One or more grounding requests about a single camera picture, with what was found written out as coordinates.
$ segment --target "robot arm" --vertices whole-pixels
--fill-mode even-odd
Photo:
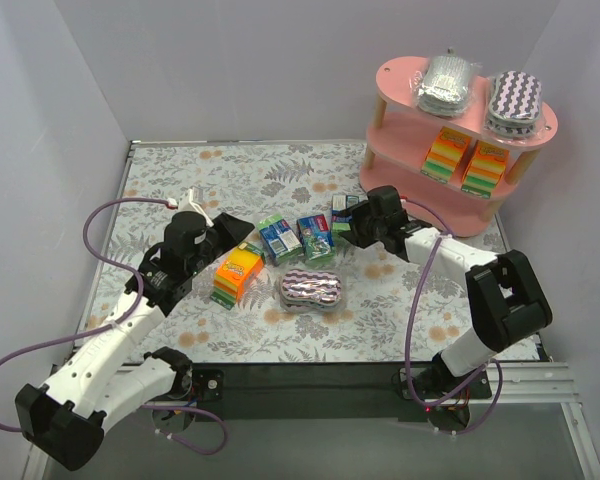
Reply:
[[[427,262],[442,235],[426,222],[410,220],[397,190],[390,186],[369,191],[367,201],[341,215],[350,216],[351,231],[341,235],[353,245],[366,248],[380,241],[390,253],[419,265]],[[549,304],[521,252],[497,255],[447,236],[431,271],[465,288],[472,327],[414,379],[417,390],[450,391],[494,355],[551,323]]]
[[[189,191],[165,228],[163,242],[145,253],[138,268],[144,289],[133,313],[116,322],[138,296],[135,276],[109,317],[110,329],[91,337],[40,387],[20,390],[16,410],[24,437],[76,470],[93,457],[104,434],[142,404],[167,393],[186,395],[193,383],[192,364],[176,350],[162,348],[145,356],[133,373],[115,373],[191,291],[193,278],[253,228],[226,213],[212,221]]]

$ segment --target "shelf tier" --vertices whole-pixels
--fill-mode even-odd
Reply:
[[[447,126],[459,132],[479,138],[491,144],[500,144],[502,148],[511,151],[537,150],[549,142],[558,131],[558,119],[555,113],[546,103],[542,104],[542,113],[545,119],[545,132],[542,138],[529,138],[527,140],[516,140],[514,142],[503,142],[497,138],[482,133],[482,125],[485,118],[487,103],[487,91],[489,80],[484,77],[476,77],[473,84],[473,98],[467,111],[458,118],[440,118],[418,110],[413,102],[413,94],[409,85],[415,78],[416,72],[424,72],[427,66],[424,57],[399,57],[389,60],[378,69],[376,84],[378,94],[390,104],[400,105],[417,114],[421,119],[433,122],[441,127]]]
[[[501,203],[500,200],[489,202],[461,194],[382,157],[376,157],[373,168],[360,168],[360,185],[365,192],[376,187],[393,185],[400,195],[435,211],[459,237],[472,237],[483,232],[493,218],[492,205],[499,206]],[[426,210],[407,205],[407,212],[443,230],[442,225]]]
[[[427,152],[439,131],[439,124],[427,121],[420,115],[409,112],[390,112],[385,115],[382,127],[375,128],[370,125],[367,128],[367,145],[376,155],[399,167],[411,170],[427,182],[452,189],[459,195],[470,197],[473,200],[491,202],[503,199],[516,189],[516,185],[510,185],[502,178],[490,199],[463,192],[461,190],[462,175],[467,168],[469,155],[465,155],[446,184],[441,184],[419,173]]]

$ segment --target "white wall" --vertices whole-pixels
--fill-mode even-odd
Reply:
[[[56,0],[128,138],[362,138],[375,72],[521,68],[558,0]]]
[[[560,127],[503,208],[554,311],[543,339],[567,360],[600,455],[600,2],[562,0],[525,69]]]
[[[0,1],[0,357],[76,330],[95,269],[82,222],[114,197],[126,150],[53,1]],[[17,424],[15,394],[59,353],[0,369],[1,421]],[[0,479],[20,478],[28,448],[0,432]]]

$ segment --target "stacked box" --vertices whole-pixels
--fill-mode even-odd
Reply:
[[[298,232],[307,265],[322,265],[333,258],[336,250],[324,215],[299,218]]]
[[[471,137],[443,127],[427,153],[421,172],[441,183],[447,183],[469,148]]]
[[[340,212],[346,208],[353,207],[360,202],[360,197],[357,195],[334,195],[331,199],[331,232],[333,240],[338,243],[340,232],[348,232],[351,230],[349,220],[351,217],[342,217]]]
[[[462,191],[491,198],[507,168],[508,159],[508,150],[478,141],[462,177]]]
[[[255,245],[242,242],[216,270],[211,299],[231,310],[263,266],[264,251]]]
[[[279,213],[258,223],[258,230],[274,265],[280,265],[283,261],[302,253],[300,240]]]

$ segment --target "floral tablecloth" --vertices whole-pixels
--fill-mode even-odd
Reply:
[[[135,150],[125,196],[180,197],[192,185],[204,191],[212,218],[224,211],[256,223],[280,212],[298,217],[330,212],[334,194],[363,195],[358,172],[362,142],[142,146]],[[142,252],[161,240],[171,213],[160,206],[125,204],[118,211],[108,255],[139,264]],[[257,233],[248,239],[261,245]],[[466,243],[502,252],[495,221]],[[194,362],[378,362],[404,358],[404,334],[420,268],[387,254],[380,244],[366,250],[340,249],[336,264],[347,295],[346,308],[332,314],[290,314],[273,298],[281,270],[267,266],[231,311],[212,302],[217,262],[193,282],[193,291],[133,352],[128,361],[161,346],[186,353]],[[120,295],[126,272],[105,266],[87,325],[105,319]],[[450,280],[431,276],[420,301],[413,333],[413,359],[431,357],[470,325],[466,294]],[[502,359],[538,359],[532,340]]]

